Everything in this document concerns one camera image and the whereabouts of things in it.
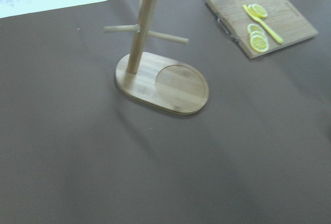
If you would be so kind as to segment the wooden cup storage rack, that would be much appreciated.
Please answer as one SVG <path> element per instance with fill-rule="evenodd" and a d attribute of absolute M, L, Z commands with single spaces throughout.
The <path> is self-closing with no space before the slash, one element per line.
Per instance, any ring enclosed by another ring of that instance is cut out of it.
<path fill-rule="evenodd" d="M 148 37 L 181 44 L 187 38 L 150 29 L 157 0 L 141 0 L 135 25 L 105 26 L 105 33 L 133 32 L 130 53 L 118 62 L 115 79 L 118 88 L 133 99 L 180 115 L 194 114 L 207 103 L 209 87 L 194 67 L 177 60 L 144 51 Z"/>

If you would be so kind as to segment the lemon slice end of row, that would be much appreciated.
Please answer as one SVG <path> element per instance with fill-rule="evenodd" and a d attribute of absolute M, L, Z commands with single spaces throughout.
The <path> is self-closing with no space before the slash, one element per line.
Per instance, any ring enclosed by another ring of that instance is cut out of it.
<path fill-rule="evenodd" d="M 250 40 L 250 46 L 257 52 L 263 53 L 269 50 L 268 40 Z"/>

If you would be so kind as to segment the lemon slice middle of row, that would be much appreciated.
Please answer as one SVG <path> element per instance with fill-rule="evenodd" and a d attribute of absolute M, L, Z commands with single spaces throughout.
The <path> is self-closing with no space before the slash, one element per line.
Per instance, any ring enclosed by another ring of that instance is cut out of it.
<path fill-rule="evenodd" d="M 253 31 L 249 34 L 250 40 L 267 40 L 267 37 L 264 32 Z"/>

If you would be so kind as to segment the lemon slice of row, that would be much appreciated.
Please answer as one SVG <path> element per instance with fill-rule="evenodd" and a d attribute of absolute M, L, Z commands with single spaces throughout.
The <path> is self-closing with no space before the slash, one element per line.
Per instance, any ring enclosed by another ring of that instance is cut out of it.
<path fill-rule="evenodd" d="M 247 25 L 247 32 L 249 34 L 251 34 L 252 32 L 255 32 L 255 31 L 260 32 L 262 34 L 265 33 L 264 29 L 258 24 L 250 23 Z"/>
<path fill-rule="evenodd" d="M 264 32 L 253 31 L 249 34 L 250 40 L 267 40 L 267 37 Z"/>

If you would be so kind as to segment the lemon slice top of row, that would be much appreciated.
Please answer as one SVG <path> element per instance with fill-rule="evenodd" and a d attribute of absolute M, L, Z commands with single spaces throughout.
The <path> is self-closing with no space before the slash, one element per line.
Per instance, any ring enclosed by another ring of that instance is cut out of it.
<path fill-rule="evenodd" d="M 250 23 L 247 25 L 247 32 L 249 34 L 251 34 L 252 32 L 255 32 L 255 31 L 260 32 L 262 34 L 265 33 L 264 29 L 258 24 Z"/>

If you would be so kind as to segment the yellow plastic knife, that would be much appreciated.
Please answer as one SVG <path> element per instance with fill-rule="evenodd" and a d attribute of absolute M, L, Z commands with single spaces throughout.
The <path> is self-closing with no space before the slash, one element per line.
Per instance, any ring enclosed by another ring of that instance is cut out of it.
<path fill-rule="evenodd" d="M 254 21 L 259 23 L 278 44 L 283 43 L 283 39 L 271 27 L 269 27 L 261 18 L 254 16 L 248 9 L 248 6 L 242 5 L 245 13 Z"/>

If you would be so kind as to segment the lemon slice front of pair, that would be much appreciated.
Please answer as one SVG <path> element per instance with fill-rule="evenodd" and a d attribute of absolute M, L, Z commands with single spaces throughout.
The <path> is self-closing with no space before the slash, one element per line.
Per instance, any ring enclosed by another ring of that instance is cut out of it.
<path fill-rule="evenodd" d="M 259 4 L 250 4 L 248 6 L 249 11 L 256 17 L 266 18 L 268 16 L 267 10 Z"/>

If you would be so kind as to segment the bamboo cutting board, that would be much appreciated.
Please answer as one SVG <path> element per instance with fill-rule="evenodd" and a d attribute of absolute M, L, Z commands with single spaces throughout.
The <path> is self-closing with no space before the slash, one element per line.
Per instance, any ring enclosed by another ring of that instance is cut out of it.
<path fill-rule="evenodd" d="M 318 31 L 289 0 L 207 0 L 208 7 L 216 14 L 228 31 L 239 39 L 238 45 L 248 56 L 255 58 L 315 37 Z M 251 18 L 244 6 L 261 5 L 267 16 L 261 23 Z M 269 48 L 258 52 L 250 45 L 247 27 L 256 23 L 267 36 Z"/>

